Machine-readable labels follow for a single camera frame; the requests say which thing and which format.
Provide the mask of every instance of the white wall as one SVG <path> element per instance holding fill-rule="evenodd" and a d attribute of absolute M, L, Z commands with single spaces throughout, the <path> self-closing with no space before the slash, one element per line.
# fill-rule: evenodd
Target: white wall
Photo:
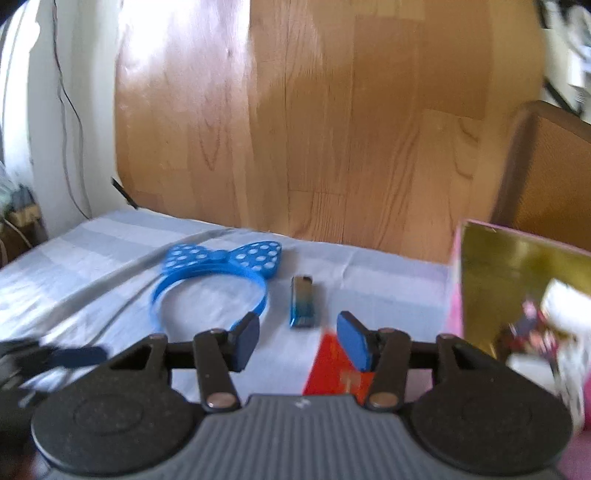
<path fill-rule="evenodd" d="M 70 199 L 62 165 L 59 79 L 53 57 L 52 1 L 41 0 L 40 34 L 31 50 L 28 122 L 33 185 L 49 237 L 84 221 Z M 117 0 L 57 0 L 58 53 L 64 85 L 84 129 L 83 171 L 93 216 L 123 207 L 111 186 L 115 173 L 113 89 L 117 51 Z M 87 214 L 79 180 L 78 125 L 66 98 L 67 167 L 74 198 Z"/>

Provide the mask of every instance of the wooden floor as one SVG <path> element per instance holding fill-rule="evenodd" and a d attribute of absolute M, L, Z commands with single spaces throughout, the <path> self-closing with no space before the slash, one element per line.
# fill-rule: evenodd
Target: wooden floor
<path fill-rule="evenodd" d="M 125 0 L 118 170 L 171 215 L 447 261 L 538 98 L 531 0 Z"/>

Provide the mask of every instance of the blue headband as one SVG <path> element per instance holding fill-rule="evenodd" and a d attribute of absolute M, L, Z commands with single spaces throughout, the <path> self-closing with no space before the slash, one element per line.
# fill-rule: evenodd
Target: blue headband
<path fill-rule="evenodd" d="M 151 316 L 156 331 L 164 330 L 155 307 L 162 292 L 180 280 L 214 273 L 236 275 L 258 284 L 263 296 L 252 311 L 260 316 L 267 305 L 266 280 L 277 273 L 280 261 L 281 244 L 277 242 L 256 242 L 232 251 L 211 251 L 195 244 L 175 245 L 164 259 L 163 279 L 152 293 Z"/>

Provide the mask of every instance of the brown chair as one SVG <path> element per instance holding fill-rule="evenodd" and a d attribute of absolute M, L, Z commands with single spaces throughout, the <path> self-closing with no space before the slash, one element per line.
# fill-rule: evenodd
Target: brown chair
<path fill-rule="evenodd" d="M 492 223 L 591 251 L 591 125 L 526 103 L 506 165 Z"/>

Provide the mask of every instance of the black circular cover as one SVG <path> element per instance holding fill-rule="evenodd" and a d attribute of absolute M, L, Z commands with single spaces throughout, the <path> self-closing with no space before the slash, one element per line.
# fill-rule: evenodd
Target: black circular cover
<path fill-rule="evenodd" d="M 33 438 L 55 467 L 78 475 L 138 472 L 175 454 L 194 430 L 182 395 L 142 372 L 75 382 L 43 402 Z"/>
<path fill-rule="evenodd" d="M 425 393 L 411 424 L 427 450 L 479 475 L 520 475 L 553 464 L 572 423 L 550 393 L 503 372 L 464 372 Z"/>

